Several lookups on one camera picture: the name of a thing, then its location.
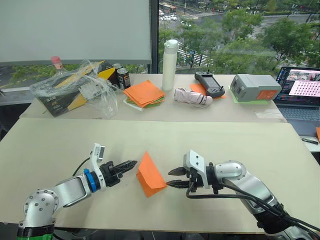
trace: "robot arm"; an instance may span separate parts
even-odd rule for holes
[[[173,180],[167,182],[171,187],[187,189],[186,196],[191,199],[202,198],[239,198],[249,212],[256,218],[259,228],[274,240],[312,240],[303,228],[288,220],[289,214],[283,209],[274,194],[257,177],[249,173],[246,167],[238,161],[227,161],[206,166],[205,160],[195,151],[190,150],[183,157],[183,167],[173,169],[169,175],[189,178],[188,181]],[[192,195],[198,187],[213,188],[214,194]],[[235,191],[236,195],[219,194],[224,187]],[[274,214],[268,211],[272,207]]]
[[[17,239],[52,239],[54,214],[89,198],[92,193],[120,182],[123,173],[131,170],[137,161],[126,161],[114,166],[112,161],[102,164],[105,147],[95,143],[90,156],[90,170],[66,179],[56,186],[31,193],[24,202],[25,219],[19,223]]]

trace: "white water bottle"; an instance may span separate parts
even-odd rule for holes
[[[178,41],[168,40],[164,43],[162,89],[170,91],[174,87],[177,65]]]

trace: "laptop screen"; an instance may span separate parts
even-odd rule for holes
[[[319,107],[320,69],[283,66],[276,78],[282,90],[273,100],[276,104]]]

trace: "blue joint ring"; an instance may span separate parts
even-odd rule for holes
[[[89,181],[89,184],[91,186],[91,190],[92,192],[96,192],[97,191],[97,186],[96,186],[96,183],[95,183],[95,180],[94,180],[94,177],[92,176],[92,174],[90,173],[89,169],[85,168],[83,170],[83,173],[84,175],[86,176],[86,179],[88,179]]]

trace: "handheld controller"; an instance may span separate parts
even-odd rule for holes
[[[205,71],[197,71],[194,75],[194,78],[198,80],[205,89],[205,94],[212,98],[221,97],[225,94],[224,86],[215,80],[213,74]]]

